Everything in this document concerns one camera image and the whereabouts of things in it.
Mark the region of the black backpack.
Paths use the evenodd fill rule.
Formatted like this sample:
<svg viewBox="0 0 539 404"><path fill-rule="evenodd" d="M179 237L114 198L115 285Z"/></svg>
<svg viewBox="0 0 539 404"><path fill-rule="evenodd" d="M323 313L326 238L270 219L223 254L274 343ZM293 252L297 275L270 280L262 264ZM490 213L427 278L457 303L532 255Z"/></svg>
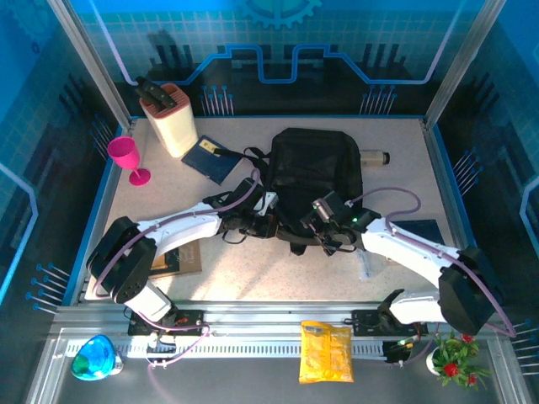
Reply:
<svg viewBox="0 0 539 404"><path fill-rule="evenodd" d="M315 199L331 191L343 201L363 193L359 147L343 131L287 128L274 136L269 152L253 146L244 151L265 189L279 197L279 230L291 234L290 250L297 256L308 246L321 247L301 223Z"/></svg>

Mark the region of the brown hardcover book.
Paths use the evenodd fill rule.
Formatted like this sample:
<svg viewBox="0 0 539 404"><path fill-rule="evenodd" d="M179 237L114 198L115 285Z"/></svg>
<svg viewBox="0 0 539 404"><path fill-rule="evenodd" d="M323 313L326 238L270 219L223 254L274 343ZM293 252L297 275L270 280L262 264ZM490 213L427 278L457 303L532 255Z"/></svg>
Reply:
<svg viewBox="0 0 539 404"><path fill-rule="evenodd" d="M159 279L201 271L200 244L193 241L157 257L152 264L149 278Z"/></svg>

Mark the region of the blue book with yellow label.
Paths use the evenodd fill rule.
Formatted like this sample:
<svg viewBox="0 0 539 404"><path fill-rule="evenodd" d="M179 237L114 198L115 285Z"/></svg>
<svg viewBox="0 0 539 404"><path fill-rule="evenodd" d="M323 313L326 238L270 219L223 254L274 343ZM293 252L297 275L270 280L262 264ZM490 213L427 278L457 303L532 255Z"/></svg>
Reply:
<svg viewBox="0 0 539 404"><path fill-rule="evenodd" d="M202 136L181 161L221 185L241 159L238 153L229 151L209 136Z"/></svg>

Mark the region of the dark blue hardcover book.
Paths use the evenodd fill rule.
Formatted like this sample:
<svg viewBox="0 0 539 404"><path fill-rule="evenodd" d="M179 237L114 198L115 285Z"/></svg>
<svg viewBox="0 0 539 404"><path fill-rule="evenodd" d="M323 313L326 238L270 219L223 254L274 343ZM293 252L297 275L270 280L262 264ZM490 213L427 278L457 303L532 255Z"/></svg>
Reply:
<svg viewBox="0 0 539 404"><path fill-rule="evenodd" d="M400 227L405 231L423 237L430 242L445 244L443 236L437 221L434 219L416 220L416 221L394 221L394 226Z"/></svg>

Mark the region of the yellow snack bag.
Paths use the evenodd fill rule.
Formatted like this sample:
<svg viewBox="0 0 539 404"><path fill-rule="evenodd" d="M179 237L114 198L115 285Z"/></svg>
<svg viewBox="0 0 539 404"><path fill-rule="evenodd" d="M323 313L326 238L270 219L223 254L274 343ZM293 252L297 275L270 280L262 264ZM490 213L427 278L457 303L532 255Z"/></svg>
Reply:
<svg viewBox="0 0 539 404"><path fill-rule="evenodd" d="M324 322L301 323L299 383L354 381L352 331Z"/></svg>

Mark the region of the clear plastic packet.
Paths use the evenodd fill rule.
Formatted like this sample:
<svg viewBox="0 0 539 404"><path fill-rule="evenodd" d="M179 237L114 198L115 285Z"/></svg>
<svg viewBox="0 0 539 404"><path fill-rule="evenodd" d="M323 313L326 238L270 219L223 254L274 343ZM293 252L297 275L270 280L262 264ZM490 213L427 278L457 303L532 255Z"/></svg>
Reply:
<svg viewBox="0 0 539 404"><path fill-rule="evenodd" d="M371 279L374 273L371 268L370 254L367 251L357 250L356 255L359 260L359 280Z"/></svg>

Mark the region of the cream orange knife block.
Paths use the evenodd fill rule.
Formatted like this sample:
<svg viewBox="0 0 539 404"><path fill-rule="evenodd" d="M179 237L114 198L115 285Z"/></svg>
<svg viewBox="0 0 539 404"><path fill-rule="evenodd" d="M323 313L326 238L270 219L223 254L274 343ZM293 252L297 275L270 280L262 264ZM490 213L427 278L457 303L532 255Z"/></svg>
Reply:
<svg viewBox="0 0 539 404"><path fill-rule="evenodd" d="M140 97L139 104L169 155L182 157L199 140L191 102L187 94L174 83L164 83L161 89L176 103L175 106L157 110L148 97Z"/></svg>

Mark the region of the pink plastic goblet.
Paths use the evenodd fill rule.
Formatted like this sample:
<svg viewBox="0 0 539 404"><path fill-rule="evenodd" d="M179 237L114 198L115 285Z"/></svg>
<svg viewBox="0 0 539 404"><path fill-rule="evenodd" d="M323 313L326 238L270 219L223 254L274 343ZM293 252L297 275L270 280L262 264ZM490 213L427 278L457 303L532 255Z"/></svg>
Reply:
<svg viewBox="0 0 539 404"><path fill-rule="evenodd" d="M131 185L141 187L149 183L151 173L140 167L141 156L136 142L129 136L114 138L107 146L109 157L120 168L130 172L129 182Z"/></svg>

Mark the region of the potted plant with red flowers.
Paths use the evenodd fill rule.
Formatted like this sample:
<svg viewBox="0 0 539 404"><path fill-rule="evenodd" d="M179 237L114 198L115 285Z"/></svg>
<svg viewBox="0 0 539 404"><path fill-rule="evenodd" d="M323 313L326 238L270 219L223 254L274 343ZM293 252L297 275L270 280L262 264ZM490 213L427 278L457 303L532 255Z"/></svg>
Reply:
<svg viewBox="0 0 539 404"><path fill-rule="evenodd" d="M457 336L451 331L443 337L435 332L435 349L425 358L427 369L441 381L443 386L450 382L465 389L486 386L484 379L490 371L478 362L479 346L476 338L467 334Z"/></svg>

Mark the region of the blue glass ornament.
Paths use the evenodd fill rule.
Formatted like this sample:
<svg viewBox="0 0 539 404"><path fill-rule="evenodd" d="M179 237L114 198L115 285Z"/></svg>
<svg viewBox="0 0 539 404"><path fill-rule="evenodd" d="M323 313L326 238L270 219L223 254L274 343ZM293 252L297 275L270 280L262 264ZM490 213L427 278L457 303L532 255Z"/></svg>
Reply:
<svg viewBox="0 0 539 404"><path fill-rule="evenodd" d="M104 380L119 374L124 368L123 360L112 341L105 335L89 339L75 355L71 372L82 381Z"/></svg>

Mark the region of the aluminium frame rail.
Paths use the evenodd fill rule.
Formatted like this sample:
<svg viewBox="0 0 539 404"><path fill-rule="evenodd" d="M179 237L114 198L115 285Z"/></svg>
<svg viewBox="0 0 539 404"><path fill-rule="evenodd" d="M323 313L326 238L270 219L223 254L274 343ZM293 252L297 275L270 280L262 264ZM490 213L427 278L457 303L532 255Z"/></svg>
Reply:
<svg viewBox="0 0 539 404"><path fill-rule="evenodd" d="M353 310L374 311L377 302L352 301L279 301L279 302L215 302L182 300L184 310L202 310L204 319L218 338L285 339L299 336L303 320L341 325ZM64 334L75 338L94 334L126 335L128 318L119 305L90 302L60 308L49 334Z"/></svg>

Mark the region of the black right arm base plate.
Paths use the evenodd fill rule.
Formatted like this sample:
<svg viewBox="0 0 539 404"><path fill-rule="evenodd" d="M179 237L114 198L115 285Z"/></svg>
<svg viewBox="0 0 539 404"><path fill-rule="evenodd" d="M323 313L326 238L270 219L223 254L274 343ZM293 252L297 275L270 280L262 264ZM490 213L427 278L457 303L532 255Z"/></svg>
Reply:
<svg viewBox="0 0 539 404"><path fill-rule="evenodd" d="M378 310L353 310L344 322L352 326L356 337L411 337L429 332L425 324L403 325L389 315L381 315Z"/></svg>

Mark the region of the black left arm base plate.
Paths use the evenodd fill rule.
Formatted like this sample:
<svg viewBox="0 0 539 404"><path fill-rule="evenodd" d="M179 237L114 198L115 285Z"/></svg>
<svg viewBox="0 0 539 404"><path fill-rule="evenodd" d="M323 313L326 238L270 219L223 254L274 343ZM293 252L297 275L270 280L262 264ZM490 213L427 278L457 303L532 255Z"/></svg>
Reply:
<svg viewBox="0 0 539 404"><path fill-rule="evenodd" d="M161 320L152 325L140 315L132 312L129 317L127 333L129 336L200 336L202 334L205 313L201 310L181 310L172 308Z"/></svg>

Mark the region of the black handled knife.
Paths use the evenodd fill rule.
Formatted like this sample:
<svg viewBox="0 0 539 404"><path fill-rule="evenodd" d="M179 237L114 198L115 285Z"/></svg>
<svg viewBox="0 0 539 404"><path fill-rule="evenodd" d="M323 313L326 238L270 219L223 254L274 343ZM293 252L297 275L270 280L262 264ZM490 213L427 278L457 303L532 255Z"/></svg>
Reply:
<svg viewBox="0 0 539 404"><path fill-rule="evenodd" d="M177 105L176 101L160 87L152 87L148 90L151 96L151 103L158 111L171 109Z"/></svg>
<svg viewBox="0 0 539 404"><path fill-rule="evenodd" d="M140 98L146 101L148 104L162 106L161 100L151 90L151 85L144 77L136 77L135 91Z"/></svg>

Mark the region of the aluminium frame post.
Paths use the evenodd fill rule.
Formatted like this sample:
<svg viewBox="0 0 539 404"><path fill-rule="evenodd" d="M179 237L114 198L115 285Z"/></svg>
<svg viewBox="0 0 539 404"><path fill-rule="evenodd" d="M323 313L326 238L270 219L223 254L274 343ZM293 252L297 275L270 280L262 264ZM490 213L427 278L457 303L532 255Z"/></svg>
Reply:
<svg viewBox="0 0 539 404"><path fill-rule="evenodd" d="M426 130L432 130L437 124L506 2L507 0L484 1L426 112L424 119Z"/></svg>
<svg viewBox="0 0 539 404"><path fill-rule="evenodd" d="M124 132L131 128L131 114L95 50L83 23L68 0L46 0L67 34L83 65Z"/></svg>

